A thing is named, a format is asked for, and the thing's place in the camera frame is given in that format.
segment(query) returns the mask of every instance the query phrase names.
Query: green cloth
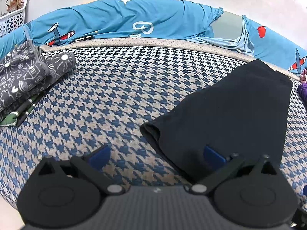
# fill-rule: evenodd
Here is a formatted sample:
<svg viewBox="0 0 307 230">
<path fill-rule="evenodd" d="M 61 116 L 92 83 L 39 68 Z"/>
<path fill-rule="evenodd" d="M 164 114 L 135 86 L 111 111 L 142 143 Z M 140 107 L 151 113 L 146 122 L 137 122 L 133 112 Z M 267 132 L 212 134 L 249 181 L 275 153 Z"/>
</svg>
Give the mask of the green cloth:
<svg viewBox="0 0 307 230">
<path fill-rule="evenodd" d="M 15 111 L 11 112 L 2 120 L 2 122 L 0 122 L 0 126 L 16 126 L 18 122 L 18 117 L 24 111 L 26 111 L 27 108 L 31 107 L 31 105 L 38 96 L 39 94 L 36 94 L 31 98 L 27 99 L 25 102 L 23 102 Z"/>
<path fill-rule="evenodd" d="M 44 90 L 42 91 L 37 97 L 36 99 L 33 101 L 33 103 L 30 105 L 30 107 L 25 111 L 22 112 L 17 120 L 17 124 L 16 127 L 19 127 L 24 121 L 25 119 L 28 117 L 28 115 L 32 112 L 32 110 L 34 109 L 34 107 L 38 104 L 38 102 L 45 97 L 47 91 Z"/>
</svg>

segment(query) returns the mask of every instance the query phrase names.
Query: black fabric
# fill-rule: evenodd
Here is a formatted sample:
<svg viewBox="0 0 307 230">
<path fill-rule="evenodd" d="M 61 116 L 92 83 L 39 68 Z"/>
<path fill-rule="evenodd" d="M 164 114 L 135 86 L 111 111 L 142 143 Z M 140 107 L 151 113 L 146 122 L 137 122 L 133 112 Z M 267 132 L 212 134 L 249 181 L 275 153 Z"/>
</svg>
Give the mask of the black fabric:
<svg viewBox="0 0 307 230">
<path fill-rule="evenodd" d="M 191 182 L 210 172 L 203 158 L 206 145 L 224 157 L 244 155 L 251 165 L 262 154 L 280 164 L 292 85 L 287 76 L 255 60 L 190 94 L 140 130 Z"/>
</svg>

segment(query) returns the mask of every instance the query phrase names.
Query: houndstooth blanket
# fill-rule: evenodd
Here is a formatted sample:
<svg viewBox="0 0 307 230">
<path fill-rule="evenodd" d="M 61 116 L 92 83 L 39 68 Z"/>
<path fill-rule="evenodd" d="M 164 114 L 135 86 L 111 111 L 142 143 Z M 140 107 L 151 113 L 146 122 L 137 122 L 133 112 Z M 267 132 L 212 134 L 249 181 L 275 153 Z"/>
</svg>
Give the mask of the houndstooth blanket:
<svg viewBox="0 0 307 230">
<path fill-rule="evenodd" d="M 104 143 L 112 152 L 103 172 L 119 183 L 186 183 L 146 143 L 139 126 L 244 62 L 162 47 L 98 47 L 72 52 L 76 70 L 49 91 L 19 128 L 0 129 L 1 196 L 15 205 L 42 156 L 65 160 Z M 307 115 L 296 92 L 298 82 L 292 81 L 281 170 L 305 207 Z"/>
</svg>

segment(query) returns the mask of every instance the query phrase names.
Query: blue pillowcase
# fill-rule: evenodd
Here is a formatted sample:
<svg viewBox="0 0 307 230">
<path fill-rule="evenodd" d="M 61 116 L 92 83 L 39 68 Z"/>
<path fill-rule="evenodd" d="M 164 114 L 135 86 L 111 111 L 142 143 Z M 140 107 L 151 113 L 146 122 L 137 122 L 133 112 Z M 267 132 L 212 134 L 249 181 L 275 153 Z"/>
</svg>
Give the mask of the blue pillowcase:
<svg viewBox="0 0 307 230">
<path fill-rule="evenodd" d="M 184 0 L 98 0 L 55 10 L 28 27 L 35 45 L 118 37 L 184 40 L 206 36 L 222 13 L 222 8 Z"/>
<path fill-rule="evenodd" d="M 19 27 L 9 34 L 0 38 L 0 59 L 14 49 L 16 45 L 25 42 L 26 33 L 24 27 Z"/>
<path fill-rule="evenodd" d="M 295 74 L 300 74 L 307 66 L 305 49 L 296 45 L 275 31 L 243 15 L 249 32 L 249 39 L 254 44 L 254 57 L 270 62 Z"/>
</svg>

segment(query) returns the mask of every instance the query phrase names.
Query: white laundry basket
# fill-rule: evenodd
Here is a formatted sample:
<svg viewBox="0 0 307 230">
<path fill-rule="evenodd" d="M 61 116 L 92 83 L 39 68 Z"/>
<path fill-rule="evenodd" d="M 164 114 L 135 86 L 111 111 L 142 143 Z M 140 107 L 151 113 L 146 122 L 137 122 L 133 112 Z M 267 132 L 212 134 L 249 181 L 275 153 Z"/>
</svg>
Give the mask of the white laundry basket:
<svg viewBox="0 0 307 230">
<path fill-rule="evenodd" d="M 25 22 L 25 10 L 29 0 L 21 9 L 0 17 L 0 38 L 20 27 Z"/>
</svg>

